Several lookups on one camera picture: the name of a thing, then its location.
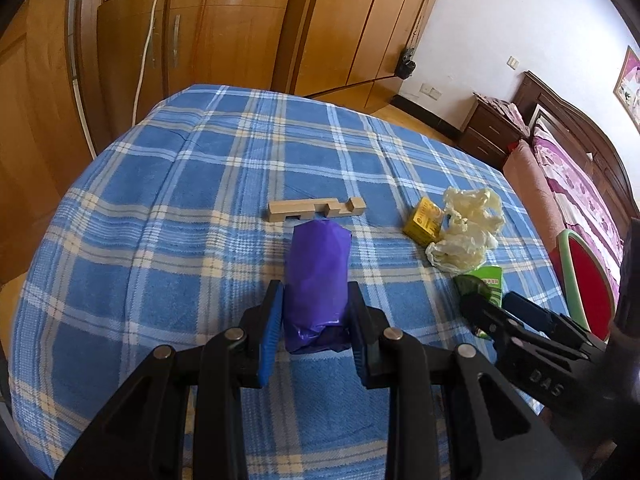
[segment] white wall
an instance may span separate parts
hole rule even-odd
[[[640,134],[613,93],[629,45],[640,54],[610,0],[437,0],[400,93],[460,127],[473,91],[510,99],[531,70],[609,136],[640,200]]]

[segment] purple plastic wrapper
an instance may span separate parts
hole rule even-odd
[[[288,352],[341,352],[350,340],[344,322],[351,232],[330,220],[293,228],[285,269],[282,322]]]

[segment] nightstand drawer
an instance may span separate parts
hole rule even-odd
[[[484,107],[479,106],[469,121],[468,128],[473,128],[499,148],[506,148],[521,137],[515,131],[515,126],[509,126],[505,121],[493,115]]]
[[[496,170],[501,170],[504,161],[507,159],[507,153],[501,150],[490,140],[485,139],[482,135],[472,128],[467,128],[462,134],[458,147],[465,153],[482,160]]]

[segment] wooden floor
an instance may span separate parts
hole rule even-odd
[[[427,126],[422,121],[419,121],[415,117],[412,117],[392,105],[387,105],[371,115],[382,119],[383,121],[395,124],[396,126],[402,126],[408,130],[413,130],[414,132],[423,134],[430,139],[439,140],[443,144],[453,146],[453,141],[450,140],[449,137],[445,137],[443,134],[437,132],[430,126]]]
[[[396,126],[403,126],[404,128],[418,132],[430,139],[439,140],[444,144],[453,146],[453,142],[451,142],[447,137],[391,105],[378,110],[373,114],[373,116],[382,119],[383,121],[395,124]],[[2,342],[2,347],[5,352],[9,351],[12,320],[25,276],[26,274],[18,276],[0,290],[0,342]]]

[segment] green packet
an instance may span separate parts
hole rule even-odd
[[[484,296],[498,308],[502,307],[502,268],[496,266],[484,266],[472,270],[466,274],[455,276],[453,281],[460,292],[460,295],[477,292]],[[472,329],[476,337],[491,339],[483,330]]]

